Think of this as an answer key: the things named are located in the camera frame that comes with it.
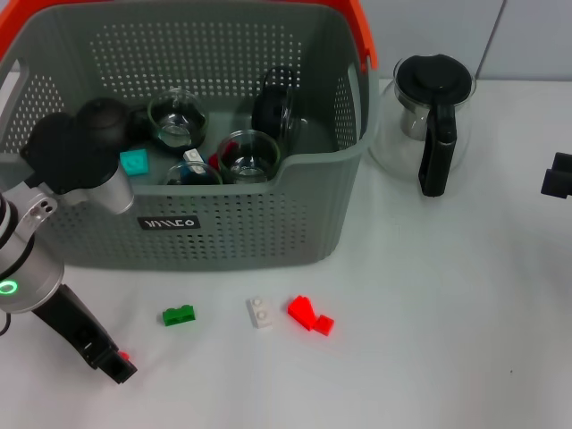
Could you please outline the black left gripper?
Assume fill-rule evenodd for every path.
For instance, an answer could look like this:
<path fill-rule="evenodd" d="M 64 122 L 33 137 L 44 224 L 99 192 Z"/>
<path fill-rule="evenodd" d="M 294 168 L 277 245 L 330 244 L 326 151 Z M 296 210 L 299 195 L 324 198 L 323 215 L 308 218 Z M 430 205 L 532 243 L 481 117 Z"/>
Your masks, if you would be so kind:
<path fill-rule="evenodd" d="M 33 313 L 67 340 L 92 368 L 99 368 L 117 384 L 127 382 L 138 371 L 67 285 L 61 284 Z"/>

